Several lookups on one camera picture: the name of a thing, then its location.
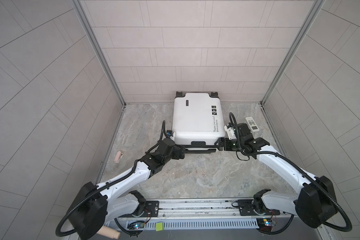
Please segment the small pink case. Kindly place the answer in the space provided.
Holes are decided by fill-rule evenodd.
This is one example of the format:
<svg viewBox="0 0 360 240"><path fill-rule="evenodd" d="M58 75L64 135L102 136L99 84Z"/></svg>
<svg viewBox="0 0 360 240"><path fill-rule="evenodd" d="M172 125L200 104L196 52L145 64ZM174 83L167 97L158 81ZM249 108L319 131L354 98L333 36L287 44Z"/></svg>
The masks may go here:
<svg viewBox="0 0 360 240"><path fill-rule="evenodd" d="M118 151L118 152L116 153L115 158L114 158L114 163L119 163L119 162L121 161L123 155L124 155L123 152Z"/></svg>

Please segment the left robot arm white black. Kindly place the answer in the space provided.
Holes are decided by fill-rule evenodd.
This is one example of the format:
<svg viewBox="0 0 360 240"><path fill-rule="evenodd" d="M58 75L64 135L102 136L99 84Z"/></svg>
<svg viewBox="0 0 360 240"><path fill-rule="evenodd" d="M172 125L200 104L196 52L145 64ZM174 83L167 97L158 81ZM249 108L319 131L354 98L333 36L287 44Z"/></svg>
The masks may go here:
<svg viewBox="0 0 360 240"><path fill-rule="evenodd" d="M129 170L98 185L86 183L58 223L56 236L78 234L80 239L88 240L100 233L109 220L142 212L145 198L137 191L127 191L159 173L169 160L184 159L185 150L184 146L165 138L157 143L153 153L135 160Z"/></svg>

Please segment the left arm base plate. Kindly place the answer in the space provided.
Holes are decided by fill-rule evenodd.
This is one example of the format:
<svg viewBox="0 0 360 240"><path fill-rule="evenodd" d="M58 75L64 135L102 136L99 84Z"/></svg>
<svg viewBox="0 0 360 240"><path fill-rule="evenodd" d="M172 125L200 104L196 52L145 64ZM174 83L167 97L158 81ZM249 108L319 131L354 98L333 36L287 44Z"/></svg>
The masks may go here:
<svg viewBox="0 0 360 240"><path fill-rule="evenodd" d="M139 203L137 209L132 213L133 217L157 217L159 212L159 201L145 201Z"/></svg>

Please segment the right circuit board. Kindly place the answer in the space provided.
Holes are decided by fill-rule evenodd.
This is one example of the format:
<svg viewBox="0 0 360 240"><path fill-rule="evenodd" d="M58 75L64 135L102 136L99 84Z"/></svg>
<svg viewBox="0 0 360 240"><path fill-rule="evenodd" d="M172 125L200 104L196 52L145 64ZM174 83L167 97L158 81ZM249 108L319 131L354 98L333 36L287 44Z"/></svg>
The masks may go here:
<svg viewBox="0 0 360 240"><path fill-rule="evenodd" d="M277 224L277 221L274 221L271 218L261 218L256 220L258 224L257 230L259 232L270 233L273 231L274 226Z"/></svg>

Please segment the aluminium rail frame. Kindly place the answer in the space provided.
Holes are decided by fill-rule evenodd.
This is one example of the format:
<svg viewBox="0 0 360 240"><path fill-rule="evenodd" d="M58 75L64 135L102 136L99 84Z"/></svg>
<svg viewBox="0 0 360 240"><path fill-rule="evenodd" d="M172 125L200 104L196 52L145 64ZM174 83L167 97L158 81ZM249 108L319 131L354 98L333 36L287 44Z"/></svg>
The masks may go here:
<svg viewBox="0 0 360 240"><path fill-rule="evenodd" d="M159 201L157 217L133 217L122 215L105 223L106 227L115 230L124 228L136 221L146 222L145 228L132 231L154 231L156 223L162 222L164 230L217 230L217 229L257 229L256 219L271 218L277 221L274 230L278 230L290 218L290 214L280 211L280 215L241 216L239 209L233 208L237 200L252 198L220 198L220 199L151 199Z"/></svg>

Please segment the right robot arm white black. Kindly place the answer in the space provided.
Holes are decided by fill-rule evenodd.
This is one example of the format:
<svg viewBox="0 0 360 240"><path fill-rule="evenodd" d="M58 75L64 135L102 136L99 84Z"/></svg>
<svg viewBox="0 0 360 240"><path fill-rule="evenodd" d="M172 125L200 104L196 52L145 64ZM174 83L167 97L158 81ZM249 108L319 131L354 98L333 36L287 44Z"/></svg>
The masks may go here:
<svg viewBox="0 0 360 240"><path fill-rule="evenodd" d="M224 129L228 137L220 138L216 142L219 150L236 152L259 160L282 177L295 191L289 195L270 189L259 191L253 200L257 214L278 210L298 216L311 228L326 225L341 232L352 230L352 222L337 202L331 180L306 172L281 155L263 138L255 139L247 124L229 123Z"/></svg>

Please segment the circuit board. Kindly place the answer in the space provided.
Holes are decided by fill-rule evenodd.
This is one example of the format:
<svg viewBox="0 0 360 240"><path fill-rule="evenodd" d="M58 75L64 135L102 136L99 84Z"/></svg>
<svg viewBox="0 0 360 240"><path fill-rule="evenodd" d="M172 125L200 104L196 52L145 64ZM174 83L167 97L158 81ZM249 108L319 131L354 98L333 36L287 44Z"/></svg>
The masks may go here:
<svg viewBox="0 0 360 240"><path fill-rule="evenodd" d="M146 225L146 222L144 221L136 221L136 222L132 222L128 225L128 230L140 230L140 229L144 229Z"/></svg>
<svg viewBox="0 0 360 240"><path fill-rule="evenodd" d="M271 218L261 218L256 220L258 224L257 230L259 232L270 233L273 231L274 226L277 224L277 221L274 221Z"/></svg>

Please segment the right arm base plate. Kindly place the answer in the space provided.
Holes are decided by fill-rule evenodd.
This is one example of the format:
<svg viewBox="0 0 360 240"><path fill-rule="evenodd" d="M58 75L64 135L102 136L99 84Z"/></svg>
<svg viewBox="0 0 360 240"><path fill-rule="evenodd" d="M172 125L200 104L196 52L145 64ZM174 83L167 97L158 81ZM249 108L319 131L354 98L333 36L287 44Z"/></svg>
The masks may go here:
<svg viewBox="0 0 360 240"><path fill-rule="evenodd" d="M232 207L239 209L241 216L271 216L280 215L279 210L267 209L263 204L253 199L242 199L232 203Z"/></svg>

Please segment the black and white suitcase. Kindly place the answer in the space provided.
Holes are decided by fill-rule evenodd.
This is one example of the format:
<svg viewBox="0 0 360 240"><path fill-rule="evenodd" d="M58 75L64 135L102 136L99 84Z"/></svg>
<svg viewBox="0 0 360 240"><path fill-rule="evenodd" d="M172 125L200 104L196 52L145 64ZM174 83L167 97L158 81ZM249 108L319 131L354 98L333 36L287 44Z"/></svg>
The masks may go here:
<svg viewBox="0 0 360 240"><path fill-rule="evenodd" d="M186 153L209 154L226 136L221 101L217 92L176 92L170 138L184 146Z"/></svg>

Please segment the green sticky note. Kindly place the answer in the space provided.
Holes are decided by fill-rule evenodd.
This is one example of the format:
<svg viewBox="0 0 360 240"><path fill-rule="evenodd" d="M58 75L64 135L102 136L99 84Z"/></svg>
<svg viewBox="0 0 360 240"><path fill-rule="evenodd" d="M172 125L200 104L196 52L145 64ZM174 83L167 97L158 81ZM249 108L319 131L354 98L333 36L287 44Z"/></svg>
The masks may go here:
<svg viewBox="0 0 360 240"><path fill-rule="evenodd" d="M156 223L156 232L163 231L164 230L164 224L162 222Z"/></svg>

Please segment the left circuit board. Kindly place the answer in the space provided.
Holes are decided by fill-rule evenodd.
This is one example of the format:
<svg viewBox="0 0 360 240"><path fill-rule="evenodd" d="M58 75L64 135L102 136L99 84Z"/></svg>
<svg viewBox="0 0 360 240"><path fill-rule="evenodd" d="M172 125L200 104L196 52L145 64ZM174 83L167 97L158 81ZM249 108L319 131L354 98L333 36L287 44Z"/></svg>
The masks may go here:
<svg viewBox="0 0 360 240"><path fill-rule="evenodd" d="M136 221L136 222L132 222L128 225L128 230L140 230L140 229L144 229L146 225L146 222L144 221Z"/></svg>

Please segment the white remote control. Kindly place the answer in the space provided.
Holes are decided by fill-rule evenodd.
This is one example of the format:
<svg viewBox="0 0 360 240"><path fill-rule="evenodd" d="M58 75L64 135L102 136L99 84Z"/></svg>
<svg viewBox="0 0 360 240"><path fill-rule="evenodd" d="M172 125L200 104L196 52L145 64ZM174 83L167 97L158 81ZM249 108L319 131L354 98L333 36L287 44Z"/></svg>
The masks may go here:
<svg viewBox="0 0 360 240"><path fill-rule="evenodd" d="M253 117L246 117L245 120L252 133L260 131L259 126L256 124Z"/></svg>

